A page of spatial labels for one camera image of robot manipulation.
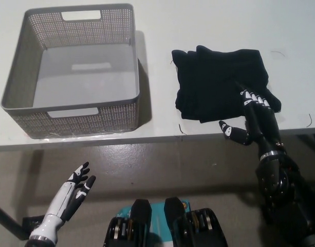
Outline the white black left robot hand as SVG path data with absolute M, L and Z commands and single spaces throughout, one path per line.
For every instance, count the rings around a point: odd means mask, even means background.
M 96 177 L 88 176 L 89 162 L 80 165 L 60 187 L 42 223 L 35 228 L 26 246 L 56 246 L 58 231 L 69 221 L 90 192 Z

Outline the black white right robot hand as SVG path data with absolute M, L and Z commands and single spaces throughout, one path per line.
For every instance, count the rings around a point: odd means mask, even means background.
M 267 99 L 239 82 L 236 82 L 236 88 L 241 98 L 246 128 L 233 127 L 221 120 L 219 126 L 224 137 L 244 146 L 256 143 L 260 160 L 285 155 L 275 113 Z

